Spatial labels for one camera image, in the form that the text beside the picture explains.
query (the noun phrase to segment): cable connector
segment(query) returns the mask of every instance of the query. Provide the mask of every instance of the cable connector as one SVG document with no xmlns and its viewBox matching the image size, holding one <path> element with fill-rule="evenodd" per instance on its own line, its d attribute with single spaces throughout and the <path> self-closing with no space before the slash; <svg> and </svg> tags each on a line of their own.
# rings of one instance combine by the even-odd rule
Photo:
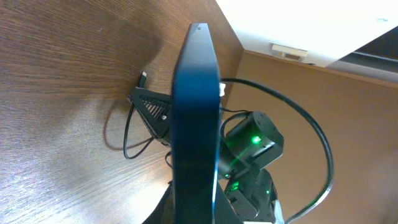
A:
<svg viewBox="0 0 398 224">
<path fill-rule="evenodd" d="M 132 94 L 132 92 L 134 91 L 134 89 L 135 89 L 136 87 L 143 88 L 143 87 L 145 86 L 145 81 L 146 81 L 146 80 L 147 80 L 147 73 L 144 72 L 144 71 L 142 71 L 141 76 L 139 77 L 139 80 L 138 80 L 138 82 L 137 82 L 137 85 L 131 89 L 129 96 L 127 97 L 127 100 L 128 100 L 130 103 L 132 103 L 131 94 Z"/>
<path fill-rule="evenodd" d="M 142 71 L 142 73 L 141 73 L 141 77 L 139 78 L 139 81 L 138 81 L 138 87 L 139 88 L 143 88 L 144 87 L 144 85 L 145 85 L 145 81 L 147 80 L 147 73 L 146 72 L 144 72 L 144 71 Z"/>
</svg>

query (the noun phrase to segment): power cord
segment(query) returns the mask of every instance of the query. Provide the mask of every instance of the power cord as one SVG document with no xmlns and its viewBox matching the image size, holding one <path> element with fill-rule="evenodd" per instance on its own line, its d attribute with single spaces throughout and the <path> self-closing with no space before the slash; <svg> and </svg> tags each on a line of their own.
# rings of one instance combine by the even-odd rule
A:
<svg viewBox="0 0 398 224">
<path fill-rule="evenodd" d="M 154 137 L 149 138 L 147 144 L 139 152 L 137 152 L 137 154 L 135 154 L 133 156 L 128 156 L 127 146 L 126 146 L 127 145 L 127 136 L 129 134 L 130 120 L 131 120 L 131 116 L 132 116 L 133 112 L 134 112 L 134 103 L 130 107 L 129 116 L 127 117 L 127 121 L 126 121 L 126 128 L 124 129 L 123 153 L 124 153 L 124 157 L 126 159 L 135 159 L 137 156 L 141 155 L 141 153 L 143 153 L 145 151 L 145 149 L 147 149 L 149 144 L 154 140 Z"/>
<path fill-rule="evenodd" d="M 227 108 L 222 108 L 222 107 L 220 107 L 220 110 L 222 110 L 222 111 L 227 111 L 227 112 L 230 112 L 230 113 L 249 112 L 249 111 L 247 111 L 247 110 L 236 110 L 236 111 L 234 111 L 234 110 L 229 110 L 229 109 L 227 109 Z"/>
<path fill-rule="evenodd" d="M 319 139 L 321 140 L 323 150 L 325 151 L 325 157 L 326 157 L 326 161 L 327 161 L 328 174 L 326 177 L 326 181 L 323 184 L 323 187 L 322 187 L 321 191 L 318 193 L 318 195 L 307 206 L 305 206 L 303 209 L 298 211 L 296 214 L 294 214 L 290 218 L 288 218 L 287 221 L 285 222 L 285 224 L 289 224 L 292 221 L 295 221 L 296 219 L 303 217 L 309 211 L 313 210 L 316 206 L 318 206 L 326 198 L 326 196 L 329 194 L 331 187 L 333 185 L 333 175 L 334 175 L 333 156 L 331 154 L 329 142 L 328 142 L 325 134 L 323 133 L 321 127 L 315 121 L 315 119 L 313 119 L 311 117 L 311 115 L 308 114 L 308 112 L 306 112 L 301 106 L 299 106 L 294 101 L 287 98 L 286 96 L 282 95 L 278 91 L 270 89 L 264 85 L 261 85 L 261 84 L 258 84 L 258 83 L 255 83 L 255 82 L 252 82 L 249 80 L 243 80 L 240 78 L 222 78 L 221 81 L 245 84 L 245 85 L 257 88 L 258 90 L 261 90 L 265 93 L 270 94 L 273 97 L 276 97 L 276 98 L 282 100 L 283 102 L 285 102 L 286 104 L 291 106 L 295 111 L 297 111 L 301 116 L 303 116 L 305 118 L 305 120 L 307 120 L 307 122 L 314 129 L 316 134 L 318 135 Z"/>
</svg>

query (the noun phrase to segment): black plastic mount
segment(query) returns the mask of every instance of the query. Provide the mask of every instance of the black plastic mount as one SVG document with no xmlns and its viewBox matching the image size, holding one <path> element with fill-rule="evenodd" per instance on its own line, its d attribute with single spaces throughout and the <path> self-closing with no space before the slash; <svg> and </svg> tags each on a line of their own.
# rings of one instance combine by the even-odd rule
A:
<svg viewBox="0 0 398 224">
<path fill-rule="evenodd" d="M 152 137 L 163 145 L 170 146 L 171 96 L 135 87 L 128 100 L 134 104 Z"/>
</svg>

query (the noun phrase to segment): wall trim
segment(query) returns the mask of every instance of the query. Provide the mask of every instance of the wall trim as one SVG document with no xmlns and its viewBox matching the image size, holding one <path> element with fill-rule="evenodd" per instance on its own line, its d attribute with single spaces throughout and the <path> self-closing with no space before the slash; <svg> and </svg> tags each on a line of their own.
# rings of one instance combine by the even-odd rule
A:
<svg viewBox="0 0 398 224">
<path fill-rule="evenodd" d="M 259 52 L 254 52 L 254 51 L 251 51 L 251 50 L 244 50 L 244 53 L 255 55 L 255 56 L 259 56 L 259 57 L 268 58 L 268 59 L 271 59 L 271 60 L 277 60 L 277 61 L 284 62 L 284 63 L 289 63 L 291 65 L 297 65 L 297 66 L 300 66 L 300 67 L 311 68 L 311 69 L 315 69 L 315 70 L 318 70 L 318 71 L 321 71 L 321 72 L 332 73 L 332 74 L 335 74 L 335 75 L 340 75 L 340 76 L 347 77 L 347 78 L 352 78 L 352 79 L 355 79 L 355 80 L 361 80 L 361 81 L 368 82 L 368 83 L 373 83 L 373 84 L 376 84 L 376 85 L 382 85 L 382 86 L 398 89 L 398 83 L 392 83 L 392 82 L 388 82 L 388 81 L 384 81 L 384 80 L 379 80 L 377 78 L 369 78 L 369 77 L 364 77 L 364 76 L 361 76 L 361 75 L 355 75 L 355 74 L 348 73 L 348 72 L 340 72 L 340 71 L 332 70 L 332 69 L 329 69 L 329 68 L 322 68 L 322 67 L 318 67 L 318 66 L 314 66 L 314 65 L 307 65 L 307 64 L 304 64 L 304 63 L 300 63 L 300 62 L 293 62 L 293 61 L 289 61 L 289 60 L 283 60 L 283 59 L 280 59 L 280 58 L 277 58 L 277 57 L 273 57 L 271 55 L 266 55 L 266 54 L 262 54 L 262 53 L 259 53 Z"/>
</svg>

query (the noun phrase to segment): brown wall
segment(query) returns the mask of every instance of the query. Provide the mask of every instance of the brown wall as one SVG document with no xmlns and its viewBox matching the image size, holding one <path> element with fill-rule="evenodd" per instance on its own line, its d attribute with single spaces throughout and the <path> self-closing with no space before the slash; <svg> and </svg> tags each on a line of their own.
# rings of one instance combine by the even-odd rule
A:
<svg viewBox="0 0 398 224">
<path fill-rule="evenodd" d="M 331 144 L 333 190 L 295 223 L 397 223 L 398 89 L 251 54 L 244 54 L 237 77 L 296 101 L 318 121 Z M 293 109 L 248 86 L 234 84 L 228 108 L 261 110 L 284 135 L 284 155 L 267 170 L 287 219 L 309 203 L 325 181 L 322 145 Z"/>
</svg>

